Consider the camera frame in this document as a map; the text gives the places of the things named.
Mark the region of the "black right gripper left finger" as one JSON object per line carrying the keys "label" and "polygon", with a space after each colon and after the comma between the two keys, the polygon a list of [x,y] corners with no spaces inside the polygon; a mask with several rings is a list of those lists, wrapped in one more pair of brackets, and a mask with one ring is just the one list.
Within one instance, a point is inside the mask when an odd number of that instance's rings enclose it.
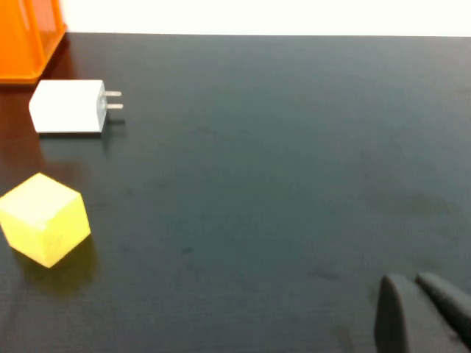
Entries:
{"label": "black right gripper left finger", "polygon": [[374,337],[377,352],[466,351],[466,343],[430,296],[400,274],[380,281]]}

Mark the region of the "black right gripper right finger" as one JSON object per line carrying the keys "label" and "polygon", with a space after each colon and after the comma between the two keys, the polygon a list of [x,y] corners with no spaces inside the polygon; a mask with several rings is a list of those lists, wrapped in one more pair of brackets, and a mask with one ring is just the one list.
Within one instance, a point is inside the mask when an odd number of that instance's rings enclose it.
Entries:
{"label": "black right gripper right finger", "polygon": [[470,348],[470,295],[432,273],[418,273],[415,282],[425,291],[463,343]]}

